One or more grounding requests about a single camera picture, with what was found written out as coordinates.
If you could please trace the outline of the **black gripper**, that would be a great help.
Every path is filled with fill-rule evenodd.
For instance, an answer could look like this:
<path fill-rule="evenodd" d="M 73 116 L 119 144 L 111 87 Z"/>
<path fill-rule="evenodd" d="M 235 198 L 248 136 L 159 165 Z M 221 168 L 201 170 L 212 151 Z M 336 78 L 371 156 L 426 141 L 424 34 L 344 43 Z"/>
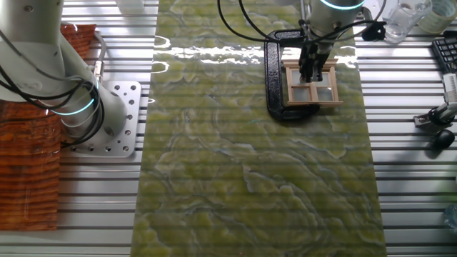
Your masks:
<path fill-rule="evenodd" d="M 298 64 L 303 82 L 310 83 L 311 78 L 313 81 L 323 81 L 323 67 L 331 50 L 332 45 L 327 43 L 309 44 L 302 47 Z"/>

